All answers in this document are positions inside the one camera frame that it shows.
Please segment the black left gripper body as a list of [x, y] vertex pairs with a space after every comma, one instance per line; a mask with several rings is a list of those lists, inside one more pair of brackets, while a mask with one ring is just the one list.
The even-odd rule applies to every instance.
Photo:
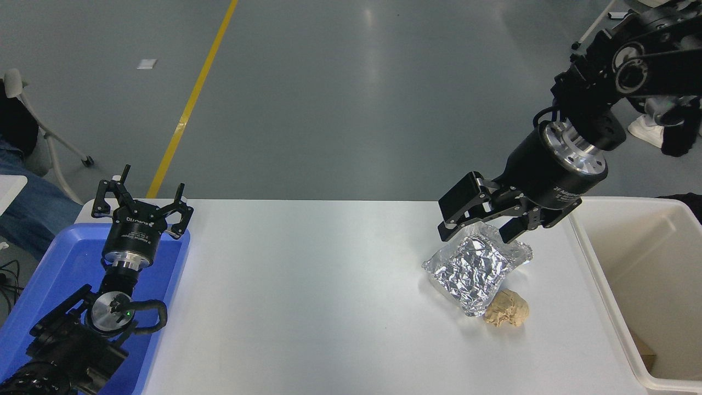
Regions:
[[118, 253], [135, 253], [143, 261], [153, 261], [166, 228], [164, 217], [158, 217], [158, 206], [135, 201], [136, 213], [121, 206], [112, 214], [112, 228], [103, 248], [103, 258], [116, 260]]

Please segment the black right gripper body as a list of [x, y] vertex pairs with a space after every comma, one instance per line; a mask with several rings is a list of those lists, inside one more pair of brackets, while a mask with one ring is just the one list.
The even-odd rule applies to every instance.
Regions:
[[600, 182], [600, 150], [573, 128], [537, 128], [507, 158], [498, 181], [541, 206], [539, 227], [552, 227]]

